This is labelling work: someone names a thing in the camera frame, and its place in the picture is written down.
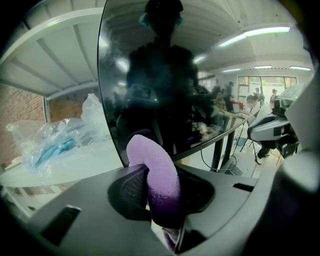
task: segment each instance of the floor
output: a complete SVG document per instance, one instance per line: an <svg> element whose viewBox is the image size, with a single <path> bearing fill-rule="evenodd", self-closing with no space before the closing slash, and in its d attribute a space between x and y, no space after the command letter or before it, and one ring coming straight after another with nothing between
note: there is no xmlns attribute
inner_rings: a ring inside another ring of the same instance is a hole
<svg viewBox="0 0 320 256"><path fill-rule="evenodd" d="M240 152L243 145L236 146L240 132L241 132L241 127L238 130L236 130L236 135L234 137L234 142L233 142L231 154L234 152L235 155L240 155L242 158L245 158L248 163L255 165L252 178L259 178L259 176L262 172L265 172L265 171L267 172L270 168L277 167L277 163L278 163L279 156L280 156L277 149L271 150L269 153L269 156L267 156L266 158L258 159L258 162L261 165L258 165L257 163L255 163L255 151L257 153L261 149L261 146L258 145L256 142L254 142L254 147L253 147L250 140L248 140L248 142L246 143L246 146L244 146L244 148ZM224 156L223 153L225 151L226 144L227 144L227 139L225 139L223 142L222 156L221 156L219 166L221 166L222 158ZM203 160L209 166L212 163L214 151L215 151L214 144L202 150ZM210 171L210 168L206 166L206 164L203 162L203 160L201 158L201 152L199 151L189 157L188 165L195 167L195 168L202 169L202 170Z"/></svg>

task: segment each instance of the hat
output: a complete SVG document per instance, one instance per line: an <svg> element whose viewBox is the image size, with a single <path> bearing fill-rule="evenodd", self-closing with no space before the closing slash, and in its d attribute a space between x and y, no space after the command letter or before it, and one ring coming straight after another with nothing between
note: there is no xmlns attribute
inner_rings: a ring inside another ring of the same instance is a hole
<svg viewBox="0 0 320 256"><path fill-rule="evenodd" d="M145 6L147 14L179 14L184 10L180 0L149 0Z"/></svg>
<svg viewBox="0 0 320 256"><path fill-rule="evenodd" d="M149 0L145 6L144 14L139 18L140 24L149 27L150 15L177 16L176 25L180 26L183 22L180 13L184 7L180 0Z"/></svg>

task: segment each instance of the brick wall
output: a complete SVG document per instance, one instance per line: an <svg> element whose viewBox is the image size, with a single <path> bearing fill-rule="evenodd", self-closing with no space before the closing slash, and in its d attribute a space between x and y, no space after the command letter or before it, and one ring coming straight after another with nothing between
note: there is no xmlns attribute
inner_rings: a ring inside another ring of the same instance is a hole
<svg viewBox="0 0 320 256"><path fill-rule="evenodd" d="M0 164L4 167L20 155L6 126L20 120L45 120L42 96L0 85Z"/></svg>
<svg viewBox="0 0 320 256"><path fill-rule="evenodd" d="M58 122L67 118L80 118L82 105L88 94L95 94L101 102L98 87L79 90L51 100L49 102L51 122Z"/></svg>
<svg viewBox="0 0 320 256"><path fill-rule="evenodd" d="M67 118L80 118L82 105L88 94L95 94L99 99L97 87L83 89L61 96L49 102L51 122ZM13 87L0 86L0 164L8 166L20 156L15 141L6 130L8 124L20 120L45 121L42 96Z"/></svg>

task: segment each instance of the ceiling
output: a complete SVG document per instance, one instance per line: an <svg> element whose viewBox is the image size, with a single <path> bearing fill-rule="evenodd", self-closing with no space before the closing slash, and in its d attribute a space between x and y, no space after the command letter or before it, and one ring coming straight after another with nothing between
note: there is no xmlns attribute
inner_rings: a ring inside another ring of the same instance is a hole
<svg viewBox="0 0 320 256"><path fill-rule="evenodd" d="M97 41L105 0L47 0L36 6L12 35L0 59L0 84L44 96L97 86ZM139 23L147 0L108 0L105 27L110 46L127 58L153 40ZM310 66L294 20L273 0L182 0L183 19L172 43L207 58L200 70L236 65L295 62ZM221 48L243 31L290 26L288 33L263 34Z"/></svg>

